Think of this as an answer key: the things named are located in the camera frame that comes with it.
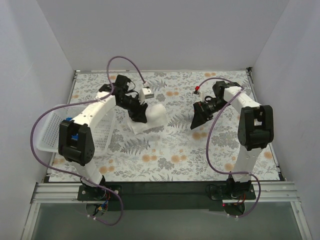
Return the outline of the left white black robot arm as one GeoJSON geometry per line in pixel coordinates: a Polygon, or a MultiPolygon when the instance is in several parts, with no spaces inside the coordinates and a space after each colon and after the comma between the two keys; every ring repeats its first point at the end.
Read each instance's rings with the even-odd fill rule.
{"type": "Polygon", "coordinates": [[[103,175],[99,172],[92,158],[95,145],[92,131],[105,115],[118,106],[127,110],[130,120],[134,123],[147,123],[145,99],[154,97],[147,82],[135,97],[129,95],[132,81],[118,75],[115,82],[104,84],[97,92],[97,102],[89,104],[79,115],[70,121],[63,120],[59,125],[58,153],[71,162],[80,174],[82,182],[90,187],[101,185],[103,175]]]}

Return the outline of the blue microfiber towel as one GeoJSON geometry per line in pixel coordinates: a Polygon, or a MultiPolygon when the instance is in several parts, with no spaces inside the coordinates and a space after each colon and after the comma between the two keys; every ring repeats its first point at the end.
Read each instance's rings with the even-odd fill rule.
{"type": "MultiPolygon", "coordinates": [[[[70,122],[72,119],[73,119],[72,117],[67,117],[65,120],[70,122]]],[[[78,137],[79,137],[78,133],[71,136],[71,138],[76,141],[78,140],[78,137]]]]}

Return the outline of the white towel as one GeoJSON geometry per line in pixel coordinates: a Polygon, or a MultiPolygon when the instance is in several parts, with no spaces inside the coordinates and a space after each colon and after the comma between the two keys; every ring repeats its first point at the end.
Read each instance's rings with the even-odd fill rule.
{"type": "Polygon", "coordinates": [[[146,109],[146,118],[147,123],[141,123],[134,122],[129,117],[127,125],[133,133],[137,135],[154,128],[159,128],[168,123],[166,108],[161,103],[148,106],[146,109]]]}

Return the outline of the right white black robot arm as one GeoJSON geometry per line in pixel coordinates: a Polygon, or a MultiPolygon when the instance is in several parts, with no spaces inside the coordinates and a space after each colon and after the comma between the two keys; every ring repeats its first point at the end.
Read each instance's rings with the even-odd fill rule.
{"type": "Polygon", "coordinates": [[[251,99],[237,82],[220,77],[215,81],[214,96],[204,96],[200,87],[195,87],[193,94],[200,100],[193,104],[190,128],[195,129],[210,120],[217,123],[223,111],[231,106],[239,113],[237,138],[240,149],[233,170],[225,172],[227,180],[210,185],[208,190],[213,200],[254,199],[253,168],[263,149],[274,139],[273,108],[251,99]]]}

